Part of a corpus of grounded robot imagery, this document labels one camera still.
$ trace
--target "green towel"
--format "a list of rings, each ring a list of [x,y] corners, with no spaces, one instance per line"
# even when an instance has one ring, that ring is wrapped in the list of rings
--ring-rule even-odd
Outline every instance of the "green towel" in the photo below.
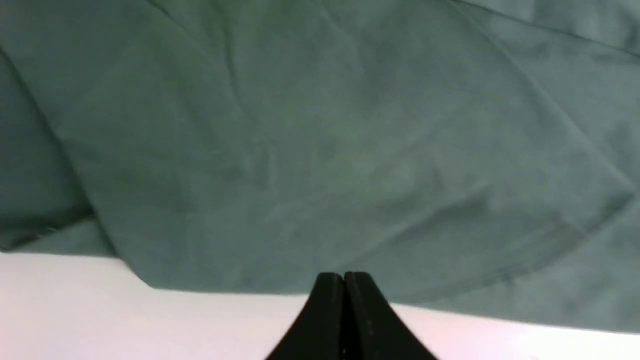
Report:
[[[542,0],[3,2],[7,66],[95,212],[15,250],[188,291],[361,270],[392,301],[640,331],[622,1],[595,29]]]

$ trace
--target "green fabric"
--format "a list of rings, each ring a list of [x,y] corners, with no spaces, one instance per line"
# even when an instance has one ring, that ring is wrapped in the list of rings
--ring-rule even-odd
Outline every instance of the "green fabric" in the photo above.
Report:
[[[27,89],[0,54],[0,249],[90,216],[91,206]]]
[[[99,220],[25,250],[189,291],[363,270],[394,301],[640,331],[638,12],[518,4],[7,3]]]

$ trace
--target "white surface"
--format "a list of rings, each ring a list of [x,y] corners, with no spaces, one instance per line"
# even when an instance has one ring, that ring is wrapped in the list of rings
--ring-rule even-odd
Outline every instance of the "white surface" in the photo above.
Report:
[[[146,286],[120,261],[0,254],[2,360],[263,360],[305,297]],[[640,336],[395,306],[441,360],[640,359]]]

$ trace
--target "teal cloth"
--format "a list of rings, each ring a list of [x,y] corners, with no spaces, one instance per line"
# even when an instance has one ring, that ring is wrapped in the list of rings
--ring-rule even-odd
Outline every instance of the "teal cloth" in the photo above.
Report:
[[[0,249],[29,244],[92,213],[28,89],[0,53]]]
[[[95,212],[12,250],[188,291],[361,270],[393,301],[640,331],[635,3],[0,3],[52,179]]]

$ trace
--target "black plastic jaw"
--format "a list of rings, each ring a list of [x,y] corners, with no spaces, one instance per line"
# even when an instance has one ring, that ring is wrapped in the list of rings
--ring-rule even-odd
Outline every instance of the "black plastic jaw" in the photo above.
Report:
[[[267,360],[437,360],[362,272],[320,274]]]

